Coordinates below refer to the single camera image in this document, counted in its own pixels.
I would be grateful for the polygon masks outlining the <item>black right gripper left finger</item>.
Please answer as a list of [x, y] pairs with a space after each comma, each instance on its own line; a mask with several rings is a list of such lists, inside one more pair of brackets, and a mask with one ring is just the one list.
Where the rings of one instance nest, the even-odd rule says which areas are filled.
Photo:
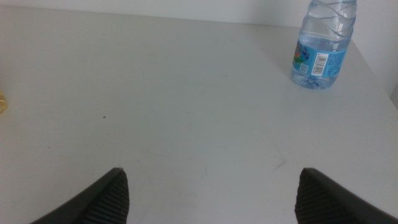
[[113, 168], [84, 191], [33, 224], [126, 224], [129, 213], [127, 175]]

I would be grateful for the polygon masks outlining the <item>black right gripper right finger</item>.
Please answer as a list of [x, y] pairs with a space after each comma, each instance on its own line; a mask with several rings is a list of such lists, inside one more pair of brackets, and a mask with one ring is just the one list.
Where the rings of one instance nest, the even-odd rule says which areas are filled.
[[314, 168], [304, 168], [300, 173], [295, 216], [299, 224], [397, 224], [396, 217], [371, 205]]

